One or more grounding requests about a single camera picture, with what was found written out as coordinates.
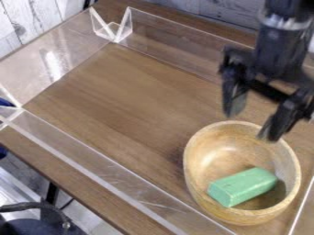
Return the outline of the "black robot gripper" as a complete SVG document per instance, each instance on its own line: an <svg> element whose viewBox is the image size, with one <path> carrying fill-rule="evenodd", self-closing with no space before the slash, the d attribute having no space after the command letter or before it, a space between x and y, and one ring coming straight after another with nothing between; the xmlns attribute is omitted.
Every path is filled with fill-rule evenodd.
<svg viewBox="0 0 314 235"><path fill-rule="evenodd" d="M219 73L225 117L232 118L244 110L248 90L279 103L259 131L260 140L277 142L299 120L312 119L314 77L303 69L312 35L312 14L271 14L260 18L253 49L223 49Z"/></svg>

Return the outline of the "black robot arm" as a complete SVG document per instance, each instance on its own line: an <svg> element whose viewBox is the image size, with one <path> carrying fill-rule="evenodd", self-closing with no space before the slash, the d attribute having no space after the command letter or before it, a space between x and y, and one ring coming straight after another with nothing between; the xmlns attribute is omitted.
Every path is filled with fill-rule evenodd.
<svg viewBox="0 0 314 235"><path fill-rule="evenodd" d="M223 49L224 115L231 118L243 111L248 91L276 102L276 112L257 134L271 142L314 115L314 75L303 67L312 38L314 0L264 0L255 48Z"/></svg>

